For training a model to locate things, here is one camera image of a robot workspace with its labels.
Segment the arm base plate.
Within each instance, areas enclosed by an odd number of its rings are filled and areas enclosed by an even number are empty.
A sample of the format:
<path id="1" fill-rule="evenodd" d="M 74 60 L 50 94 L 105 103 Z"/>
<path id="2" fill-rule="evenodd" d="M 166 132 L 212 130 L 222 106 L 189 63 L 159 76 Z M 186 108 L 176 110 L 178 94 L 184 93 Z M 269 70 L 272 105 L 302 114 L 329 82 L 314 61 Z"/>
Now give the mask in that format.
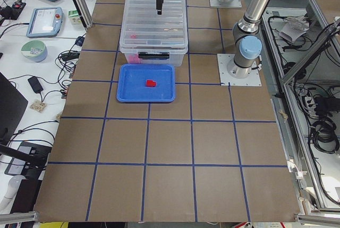
<path id="1" fill-rule="evenodd" d="M 224 9 L 241 9 L 241 0 L 209 0 L 210 7 Z"/>
<path id="2" fill-rule="evenodd" d="M 220 84 L 222 86 L 261 87 L 256 61 L 249 68 L 238 67 L 234 54 L 217 54 Z"/>

